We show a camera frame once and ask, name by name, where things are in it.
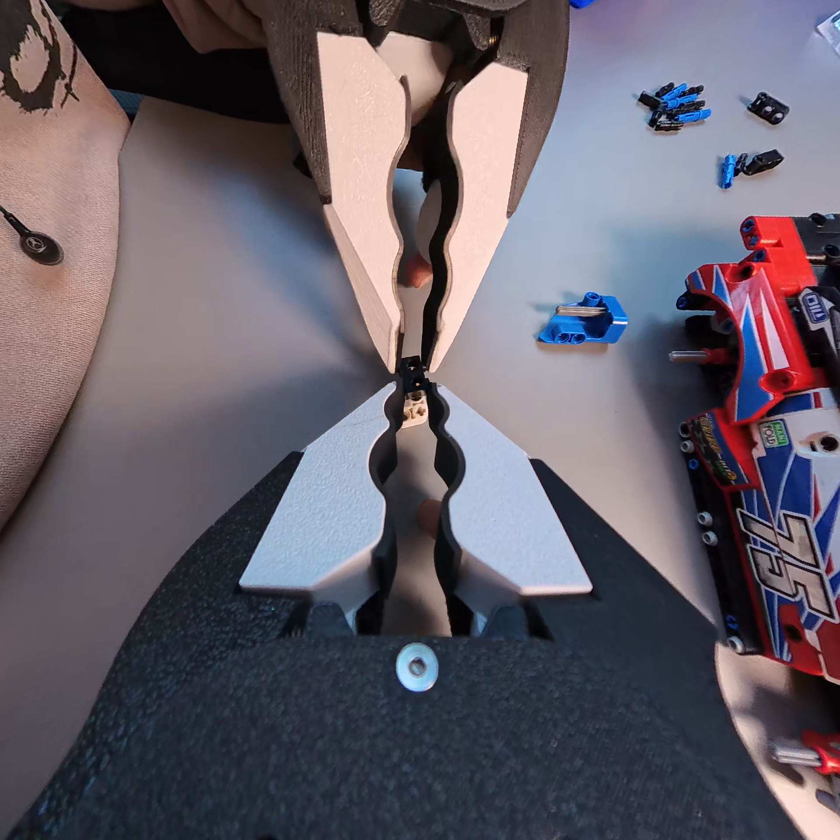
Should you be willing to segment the lego race car model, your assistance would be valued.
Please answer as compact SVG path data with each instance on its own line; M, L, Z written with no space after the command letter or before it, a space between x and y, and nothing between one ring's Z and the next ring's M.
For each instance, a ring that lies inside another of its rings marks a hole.
M728 645L839 679L838 214L747 217L676 301L721 396L679 427Z

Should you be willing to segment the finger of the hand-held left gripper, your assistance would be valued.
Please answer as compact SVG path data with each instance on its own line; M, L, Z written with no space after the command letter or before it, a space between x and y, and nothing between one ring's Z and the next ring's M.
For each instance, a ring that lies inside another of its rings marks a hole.
M429 246L434 284L424 363L435 372L461 327L508 225L528 75L493 62L448 99L442 206Z
M331 187L323 212L366 328L393 373L403 334L396 291L403 237L392 188L411 128L407 81L363 37L319 33L318 58Z

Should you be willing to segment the blue lego panel piece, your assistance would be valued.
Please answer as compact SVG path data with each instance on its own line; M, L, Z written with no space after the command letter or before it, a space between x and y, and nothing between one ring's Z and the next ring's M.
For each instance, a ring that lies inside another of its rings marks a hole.
M584 343L616 343L627 326L627 315L615 297L588 291L580 301L569 305L600 306L606 312L593 318L567 318L555 313L537 336L548 344L579 346Z

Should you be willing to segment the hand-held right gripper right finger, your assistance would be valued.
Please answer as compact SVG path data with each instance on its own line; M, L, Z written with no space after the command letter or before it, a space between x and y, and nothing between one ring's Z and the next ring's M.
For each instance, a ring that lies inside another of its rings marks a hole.
M453 635L500 606L588 595L592 582L528 455L448 388L427 388L434 467L446 484L434 547Z

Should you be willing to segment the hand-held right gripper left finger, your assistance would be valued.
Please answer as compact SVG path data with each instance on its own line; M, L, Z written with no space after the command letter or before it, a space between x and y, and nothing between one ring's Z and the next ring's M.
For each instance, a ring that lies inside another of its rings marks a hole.
M396 467L403 388L388 384L306 447L239 586L335 602L361 634L382 630L396 573L383 485Z

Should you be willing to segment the cluster of blue black pins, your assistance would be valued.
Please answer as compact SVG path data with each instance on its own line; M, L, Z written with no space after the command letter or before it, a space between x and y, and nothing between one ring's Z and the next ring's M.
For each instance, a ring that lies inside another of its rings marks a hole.
M684 126L707 120L711 110L701 97L703 85L669 82L654 92L642 91L637 101L649 110L647 126L655 132L677 133Z

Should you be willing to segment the person's left hand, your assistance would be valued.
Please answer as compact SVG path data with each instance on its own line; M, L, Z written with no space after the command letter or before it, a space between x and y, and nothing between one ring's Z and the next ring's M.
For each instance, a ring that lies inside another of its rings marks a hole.
M259 2L164 1L178 28L199 53L217 49L263 49L266 35Z

